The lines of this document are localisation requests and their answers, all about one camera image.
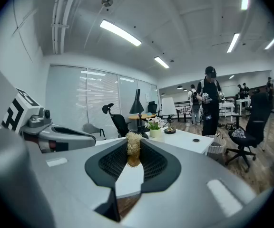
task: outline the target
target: black office chair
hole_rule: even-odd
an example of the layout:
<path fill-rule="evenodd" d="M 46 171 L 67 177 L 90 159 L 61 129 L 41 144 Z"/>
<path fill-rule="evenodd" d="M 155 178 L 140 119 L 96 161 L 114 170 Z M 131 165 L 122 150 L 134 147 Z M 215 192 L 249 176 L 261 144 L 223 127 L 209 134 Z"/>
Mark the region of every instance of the black office chair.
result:
<path fill-rule="evenodd" d="M 104 114 L 109 113 L 110 117 L 113 120 L 114 125 L 117 128 L 118 136 L 125 137 L 127 133 L 129 132 L 127 125 L 131 122 L 126 123 L 126 120 L 124 119 L 123 115 L 120 114 L 112 114 L 110 112 L 110 108 L 113 106 L 113 103 L 110 103 L 108 105 L 104 105 L 102 107 L 102 111 Z"/>
<path fill-rule="evenodd" d="M 157 104 L 155 104 L 155 101 L 149 102 L 147 106 L 147 111 L 152 114 L 157 114 L 156 110 L 157 110 Z"/>
<path fill-rule="evenodd" d="M 250 146 L 256 148 L 257 145 L 263 141 L 264 139 L 264 128 L 265 124 L 269 118 L 271 112 L 271 108 L 268 102 L 268 94 L 267 93 L 259 93 L 253 97 L 253 104 L 252 104 L 252 115 L 249 118 L 249 121 L 246 126 L 245 138 L 236 138 L 232 136 L 234 131 L 229 132 L 229 137 L 233 142 L 238 144 L 238 150 L 234 149 L 226 149 L 226 154 L 231 152 L 237 153 L 234 157 L 230 160 L 225 162 L 225 165 L 228 165 L 230 161 L 236 159 L 239 156 L 242 156 L 244 161 L 246 162 L 248 168 L 245 172 L 249 171 L 250 164 L 246 157 L 246 155 L 252 155 L 253 160 L 255 161 L 256 156 L 254 153 L 251 152 Z"/>

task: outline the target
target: basket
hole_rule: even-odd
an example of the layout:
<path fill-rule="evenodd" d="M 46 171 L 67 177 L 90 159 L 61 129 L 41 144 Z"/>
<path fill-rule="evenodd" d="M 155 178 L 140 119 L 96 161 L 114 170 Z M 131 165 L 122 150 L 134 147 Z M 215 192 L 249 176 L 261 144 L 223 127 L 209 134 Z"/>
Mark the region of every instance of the basket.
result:
<path fill-rule="evenodd" d="M 220 154 L 224 151 L 226 141 L 222 134 L 219 135 L 207 135 L 206 137 L 214 138 L 212 144 L 209 146 L 208 153 Z"/>

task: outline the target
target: office chair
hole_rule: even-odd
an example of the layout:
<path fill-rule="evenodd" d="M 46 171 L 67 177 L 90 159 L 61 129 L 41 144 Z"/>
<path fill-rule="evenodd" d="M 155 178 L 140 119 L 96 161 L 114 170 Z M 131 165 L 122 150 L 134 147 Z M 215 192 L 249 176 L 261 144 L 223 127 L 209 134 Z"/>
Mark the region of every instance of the office chair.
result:
<path fill-rule="evenodd" d="M 263 141 L 264 139 L 264 128 L 265 124 L 269 118 L 271 112 L 271 108 L 269 106 L 268 94 L 267 93 L 259 93 L 253 97 L 252 104 L 252 115 L 249 118 L 249 121 L 246 126 L 246 130 L 244 130 L 245 138 L 236 138 L 232 136 L 234 131 L 229 132 L 229 137 L 233 142 L 238 144 L 238 150 L 235 149 L 226 149 L 225 154 L 231 152 L 235 152 L 236 155 L 232 157 L 230 160 L 225 162 L 225 165 L 228 165 L 230 161 L 236 159 L 239 156 L 242 156 L 244 161 L 246 162 L 248 168 L 245 172 L 249 171 L 250 164 L 247 159 L 247 155 L 253 156 L 253 160 L 256 160 L 256 155 L 251 152 L 250 146 L 256 148 L 257 145 Z"/>
<path fill-rule="evenodd" d="M 115 125 L 115 127 L 117 128 L 117 131 L 118 131 L 118 136 L 121 136 L 121 137 L 125 137 L 127 135 L 127 133 L 129 132 L 128 130 L 128 127 L 127 125 L 130 123 L 126 123 L 123 115 L 120 115 L 120 114 L 112 114 L 110 112 L 110 108 L 113 106 L 114 104 L 113 103 L 110 103 L 108 105 L 104 105 L 102 107 L 102 111 L 104 114 L 107 114 L 109 113 L 110 117 L 112 118 L 113 120 L 113 123 Z"/>
<path fill-rule="evenodd" d="M 157 104 L 155 104 L 155 101 L 149 102 L 147 106 L 147 111 L 152 114 L 157 114 L 156 110 L 157 110 Z"/>
<path fill-rule="evenodd" d="M 82 131 L 95 136 L 97 141 L 106 140 L 104 130 L 102 128 L 97 128 L 91 123 L 86 123 L 83 125 Z"/>

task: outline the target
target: pipe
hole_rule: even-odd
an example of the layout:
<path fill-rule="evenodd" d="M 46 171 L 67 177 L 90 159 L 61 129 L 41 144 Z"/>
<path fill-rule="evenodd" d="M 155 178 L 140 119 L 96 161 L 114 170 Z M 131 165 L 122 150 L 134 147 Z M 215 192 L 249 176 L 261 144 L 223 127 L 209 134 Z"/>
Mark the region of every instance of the pipe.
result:
<path fill-rule="evenodd" d="M 66 7 L 65 7 L 65 11 L 64 11 L 64 16 L 63 16 L 63 23 L 62 23 L 63 25 L 67 24 L 67 19 L 69 17 L 69 12 L 70 12 L 71 5 L 72 5 L 73 1 L 74 0 L 68 0 L 67 1 Z M 60 44 L 60 53 L 61 54 L 64 53 L 65 30 L 66 30 L 66 28 L 61 28 L 61 44 Z"/>
<path fill-rule="evenodd" d="M 60 23 L 61 10 L 62 10 L 63 3 L 64 3 L 64 0 L 58 1 L 55 24 Z M 55 27 L 55 54 L 58 54 L 58 32 L 59 32 L 58 27 Z"/>
<path fill-rule="evenodd" d="M 55 0 L 55 4 L 53 6 L 53 12 L 52 12 L 52 24 L 55 23 L 56 21 L 56 11 L 57 11 L 57 3 L 58 0 Z M 55 27 L 52 27 L 52 49 L 53 49 L 53 53 L 55 54 Z"/>

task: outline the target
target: white shirt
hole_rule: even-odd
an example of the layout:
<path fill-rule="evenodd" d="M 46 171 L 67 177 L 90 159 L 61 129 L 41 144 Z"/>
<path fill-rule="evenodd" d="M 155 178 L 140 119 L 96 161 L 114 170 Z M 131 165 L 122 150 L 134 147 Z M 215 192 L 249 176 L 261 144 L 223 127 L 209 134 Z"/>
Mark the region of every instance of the white shirt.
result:
<path fill-rule="evenodd" d="M 192 103 L 192 95 L 194 94 L 194 92 L 196 92 L 195 89 L 191 89 L 188 92 L 188 101 L 190 101 Z"/>

